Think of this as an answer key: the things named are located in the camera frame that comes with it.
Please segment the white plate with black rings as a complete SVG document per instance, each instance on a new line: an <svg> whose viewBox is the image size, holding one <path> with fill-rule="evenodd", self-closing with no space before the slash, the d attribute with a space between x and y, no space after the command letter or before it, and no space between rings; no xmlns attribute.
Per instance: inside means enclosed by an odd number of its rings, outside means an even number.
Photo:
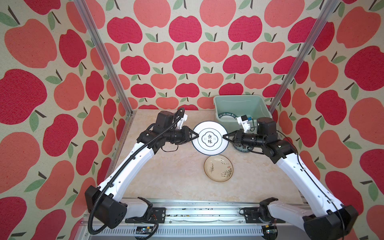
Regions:
<svg viewBox="0 0 384 240"><path fill-rule="evenodd" d="M206 156L216 156L223 153L229 142L223 138L228 132L219 123L205 121L196 125L193 129L199 136L192 140L194 148Z"/></svg>

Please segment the small blue floral plate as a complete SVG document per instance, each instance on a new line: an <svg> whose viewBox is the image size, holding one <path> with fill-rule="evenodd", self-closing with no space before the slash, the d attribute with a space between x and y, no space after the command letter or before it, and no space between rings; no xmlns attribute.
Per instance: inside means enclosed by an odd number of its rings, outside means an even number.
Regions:
<svg viewBox="0 0 384 240"><path fill-rule="evenodd" d="M234 146L234 148L242 153L249 153L254 149L253 147L242 147L242 146Z"/></svg>

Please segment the cream plate with plant drawing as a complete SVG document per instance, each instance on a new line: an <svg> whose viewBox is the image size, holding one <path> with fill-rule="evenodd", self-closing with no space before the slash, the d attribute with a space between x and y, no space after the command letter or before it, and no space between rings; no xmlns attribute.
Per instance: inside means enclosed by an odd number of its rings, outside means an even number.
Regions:
<svg viewBox="0 0 384 240"><path fill-rule="evenodd" d="M234 167L225 156L210 156L204 162L204 172L212 181L223 183L233 176Z"/></svg>

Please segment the white plate dark rim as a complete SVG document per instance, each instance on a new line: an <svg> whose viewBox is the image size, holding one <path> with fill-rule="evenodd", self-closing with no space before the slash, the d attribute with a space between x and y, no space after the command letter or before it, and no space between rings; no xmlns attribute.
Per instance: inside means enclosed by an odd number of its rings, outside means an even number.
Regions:
<svg viewBox="0 0 384 240"><path fill-rule="evenodd" d="M237 119L238 116L233 114L233 113L224 112L224 113L218 114L218 117L219 117L219 119L221 119L223 117L231 117L233 119Z"/></svg>

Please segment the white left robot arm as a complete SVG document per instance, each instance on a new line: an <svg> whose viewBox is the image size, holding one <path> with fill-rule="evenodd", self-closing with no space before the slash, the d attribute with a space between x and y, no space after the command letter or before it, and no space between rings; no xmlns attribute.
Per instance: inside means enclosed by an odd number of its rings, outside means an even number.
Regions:
<svg viewBox="0 0 384 240"><path fill-rule="evenodd" d="M126 219L153 224L154 228L148 233L148 237L157 231L159 223L153 214L151 202L142 197L130 199L127 203L121 200L141 168L166 143L179 146L198 138L197 133L184 125L187 118L185 108L180 108L175 113L160 111L156 122L141 132L133 149L118 169L97 187L87 188L85 200L90 214L87 225L90 235L97 235L106 228L114 229Z"/></svg>

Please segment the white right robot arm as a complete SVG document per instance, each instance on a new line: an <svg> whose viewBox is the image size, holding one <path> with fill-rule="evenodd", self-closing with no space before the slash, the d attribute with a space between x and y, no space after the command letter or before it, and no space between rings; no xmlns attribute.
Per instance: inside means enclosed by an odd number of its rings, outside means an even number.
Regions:
<svg viewBox="0 0 384 240"><path fill-rule="evenodd" d="M279 139L272 118L258 118L254 134L237 130L223 135L223 139L234 146L260 148L291 179L311 208L305 211L268 198L259 203L260 221L280 219L303 230L311 240L338 240L351 232L358 211L330 193L305 165L297 149L289 141Z"/></svg>

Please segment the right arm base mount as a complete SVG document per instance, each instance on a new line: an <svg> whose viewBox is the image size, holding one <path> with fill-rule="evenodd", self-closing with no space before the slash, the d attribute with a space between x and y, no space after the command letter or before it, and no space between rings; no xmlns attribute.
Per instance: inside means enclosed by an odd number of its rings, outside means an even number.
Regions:
<svg viewBox="0 0 384 240"><path fill-rule="evenodd" d="M265 208L242 208L239 214L245 217L247 224L273 224L285 221L273 218Z"/></svg>

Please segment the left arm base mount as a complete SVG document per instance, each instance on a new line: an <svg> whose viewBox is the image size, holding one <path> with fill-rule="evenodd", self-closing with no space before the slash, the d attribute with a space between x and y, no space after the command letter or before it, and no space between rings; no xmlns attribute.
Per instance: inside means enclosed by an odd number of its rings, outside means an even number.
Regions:
<svg viewBox="0 0 384 240"><path fill-rule="evenodd" d="M138 223L146 223L146 224L154 224L155 222L159 224L165 223L166 218L166 208L152 208L150 212L144 217L137 217L125 219L125 223L127 224L138 224Z"/></svg>

